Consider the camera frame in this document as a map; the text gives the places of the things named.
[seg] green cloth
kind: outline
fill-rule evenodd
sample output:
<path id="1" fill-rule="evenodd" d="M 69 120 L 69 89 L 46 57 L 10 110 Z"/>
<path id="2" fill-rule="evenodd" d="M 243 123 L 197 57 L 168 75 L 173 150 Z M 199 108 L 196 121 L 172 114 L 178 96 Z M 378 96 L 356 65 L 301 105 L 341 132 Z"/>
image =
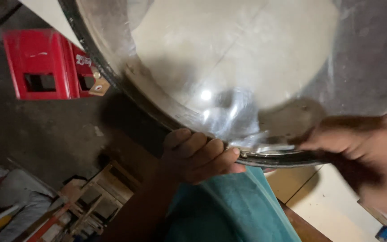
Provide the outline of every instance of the green cloth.
<path id="1" fill-rule="evenodd" d="M 301 242 L 261 168 L 181 185 L 165 241 Z"/>

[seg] concrete floor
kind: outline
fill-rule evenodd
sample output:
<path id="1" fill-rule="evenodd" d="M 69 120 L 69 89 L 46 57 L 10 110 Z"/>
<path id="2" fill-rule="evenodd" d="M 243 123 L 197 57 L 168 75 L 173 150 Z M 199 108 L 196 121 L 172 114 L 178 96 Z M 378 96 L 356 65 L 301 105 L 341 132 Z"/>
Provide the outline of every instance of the concrete floor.
<path id="1" fill-rule="evenodd" d="M 13 1 L 0 2 L 0 6 L 7 6 Z M 0 16 L 4 11 L 0 7 Z M 0 28 L 0 164 L 7 164 L 9 158 L 58 190 L 72 175 L 90 178 L 99 171 L 96 156 L 105 139 L 98 128 L 97 114 L 103 99 L 16 99 L 2 30 L 48 27 L 22 6 Z"/>

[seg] hand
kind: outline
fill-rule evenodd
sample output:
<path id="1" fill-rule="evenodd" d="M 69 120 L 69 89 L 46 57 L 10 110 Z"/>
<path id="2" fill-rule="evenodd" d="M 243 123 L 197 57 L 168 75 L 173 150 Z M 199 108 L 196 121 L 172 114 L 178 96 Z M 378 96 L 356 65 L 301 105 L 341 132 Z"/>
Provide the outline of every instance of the hand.
<path id="1" fill-rule="evenodd" d="M 245 172 L 245 166 L 235 163 L 238 157 L 237 148 L 224 151 L 219 139 L 207 143 L 203 133 L 179 129 L 165 138 L 161 170 L 179 182 L 199 184 L 213 176 Z"/>
<path id="2" fill-rule="evenodd" d="M 341 153 L 378 172 L 381 183 L 362 184 L 358 192 L 363 203 L 387 213 L 387 117 L 326 118 L 299 149 Z"/>

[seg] teal fabric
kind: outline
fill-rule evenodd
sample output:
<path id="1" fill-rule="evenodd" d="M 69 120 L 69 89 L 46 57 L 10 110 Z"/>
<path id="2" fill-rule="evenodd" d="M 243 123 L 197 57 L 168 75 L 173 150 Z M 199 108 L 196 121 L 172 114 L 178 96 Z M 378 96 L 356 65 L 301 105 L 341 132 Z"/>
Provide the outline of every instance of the teal fabric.
<path id="1" fill-rule="evenodd" d="M 261 168 L 183 184 L 167 222 L 165 241 L 301 242 Z"/>

